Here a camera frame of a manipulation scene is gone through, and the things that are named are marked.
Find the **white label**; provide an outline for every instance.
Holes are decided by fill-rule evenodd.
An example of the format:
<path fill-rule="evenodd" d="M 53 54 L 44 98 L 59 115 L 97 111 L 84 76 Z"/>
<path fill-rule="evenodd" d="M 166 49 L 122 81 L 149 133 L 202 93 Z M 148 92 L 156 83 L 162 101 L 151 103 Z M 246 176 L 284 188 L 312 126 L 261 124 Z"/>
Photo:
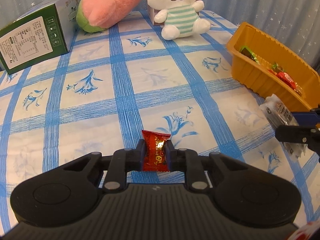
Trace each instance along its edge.
<path fill-rule="evenodd" d="M 0 52 L 9 69 L 53 52 L 42 16 L 1 37 Z"/>

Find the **clear plastic package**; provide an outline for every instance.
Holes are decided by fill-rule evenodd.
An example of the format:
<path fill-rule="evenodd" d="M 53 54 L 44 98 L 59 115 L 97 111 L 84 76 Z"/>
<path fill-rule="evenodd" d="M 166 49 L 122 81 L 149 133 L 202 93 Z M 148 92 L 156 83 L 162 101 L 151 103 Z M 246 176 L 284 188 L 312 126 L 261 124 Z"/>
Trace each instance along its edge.
<path fill-rule="evenodd" d="M 267 97 L 265 102 L 259 106 L 259 109 L 262 110 L 274 130 L 280 125 L 299 125 L 288 108 L 275 94 Z M 290 157 L 295 161 L 301 157 L 302 153 L 305 154 L 307 147 L 306 144 L 299 143 L 282 142 L 282 144 Z"/>

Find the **white stuffed bunny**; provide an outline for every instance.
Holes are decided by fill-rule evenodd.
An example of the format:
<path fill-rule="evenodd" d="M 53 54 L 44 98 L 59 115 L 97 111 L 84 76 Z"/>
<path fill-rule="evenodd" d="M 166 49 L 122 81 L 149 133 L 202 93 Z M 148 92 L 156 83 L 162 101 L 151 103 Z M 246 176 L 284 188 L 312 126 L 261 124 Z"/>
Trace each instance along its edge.
<path fill-rule="evenodd" d="M 160 10 L 155 22 L 164 22 L 161 35 L 165 40 L 206 33 L 210 22 L 199 18 L 197 12 L 204 8 L 202 0 L 147 0 L 151 8 Z"/>

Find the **green plush base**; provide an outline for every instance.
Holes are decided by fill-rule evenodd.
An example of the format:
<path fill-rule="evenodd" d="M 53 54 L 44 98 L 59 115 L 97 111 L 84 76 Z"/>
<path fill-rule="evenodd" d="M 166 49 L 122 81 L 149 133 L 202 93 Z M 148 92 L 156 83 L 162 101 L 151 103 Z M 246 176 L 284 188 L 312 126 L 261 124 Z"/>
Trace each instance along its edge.
<path fill-rule="evenodd" d="M 78 25 L 85 32 L 88 32 L 88 33 L 96 33 L 96 32 L 101 32 L 101 31 L 106 30 L 106 29 L 103 29 L 100 27 L 91 26 L 89 24 L 88 20 L 86 19 L 86 17 L 83 15 L 83 12 L 82 12 L 82 1 L 80 1 L 80 3 L 79 3 L 76 21 L 77 21 Z"/>

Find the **green box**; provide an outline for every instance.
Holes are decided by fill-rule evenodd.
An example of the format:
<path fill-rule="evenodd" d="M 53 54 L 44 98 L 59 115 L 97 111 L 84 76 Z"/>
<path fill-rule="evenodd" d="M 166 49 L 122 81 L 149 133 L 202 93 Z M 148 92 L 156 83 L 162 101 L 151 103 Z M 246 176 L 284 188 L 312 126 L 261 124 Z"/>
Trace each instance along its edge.
<path fill-rule="evenodd" d="M 46 0 L 0 30 L 0 65 L 13 74 L 69 52 L 78 0 Z"/>

